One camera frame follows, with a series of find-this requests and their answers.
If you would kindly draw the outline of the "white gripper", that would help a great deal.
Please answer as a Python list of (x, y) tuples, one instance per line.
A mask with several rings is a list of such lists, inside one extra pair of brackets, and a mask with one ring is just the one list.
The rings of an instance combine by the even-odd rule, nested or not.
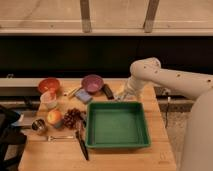
[(122, 85), (115, 93), (115, 99), (117, 101), (124, 101), (128, 95), (133, 95), (134, 91), (127, 85)]

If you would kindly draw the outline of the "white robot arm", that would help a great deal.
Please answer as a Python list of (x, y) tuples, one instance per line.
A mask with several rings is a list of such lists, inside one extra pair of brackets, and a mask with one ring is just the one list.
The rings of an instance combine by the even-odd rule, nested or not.
[(213, 75), (163, 69), (155, 58), (136, 60), (117, 99), (137, 96), (153, 82), (194, 100), (187, 122), (180, 171), (213, 171)]

